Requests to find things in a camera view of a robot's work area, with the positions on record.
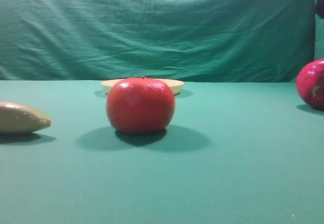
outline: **green backdrop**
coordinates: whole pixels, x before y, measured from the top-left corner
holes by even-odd
[[[314,30],[314,0],[0,0],[0,79],[292,81]]]

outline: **bowl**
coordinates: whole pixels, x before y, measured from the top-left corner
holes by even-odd
[[[160,79],[160,78],[154,78],[156,80],[163,81],[166,85],[168,85],[173,94],[179,94],[183,88],[184,82],[183,81],[178,81],[178,80],[172,80],[172,79]],[[123,79],[113,79],[113,80],[107,80],[107,81],[102,81],[101,85],[104,91],[108,94],[111,88],[119,81]]]

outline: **dark object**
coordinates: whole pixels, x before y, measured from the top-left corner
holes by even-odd
[[[324,18],[324,0],[316,1],[316,14]]]

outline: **red apple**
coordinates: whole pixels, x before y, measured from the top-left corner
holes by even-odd
[[[324,110],[324,59],[307,64],[299,72],[296,88],[306,104]]]
[[[161,131],[170,124],[175,97],[164,82],[152,78],[127,78],[110,90],[107,117],[112,127],[128,134]]]

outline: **yellow bowl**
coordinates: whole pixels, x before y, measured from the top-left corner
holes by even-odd
[[[156,80],[160,80],[163,81],[165,84],[167,84],[174,95],[178,94],[179,92],[181,92],[184,82],[182,81],[178,81],[178,80],[172,80],[172,79],[157,79]],[[108,80],[108,81],[103,81],[101,82],[102,88],[106,91],[106,93],[108,94],[109,91],[111,90],[111,88],[119,81],[121,81],[123,79],[114,79],[114,80]]]

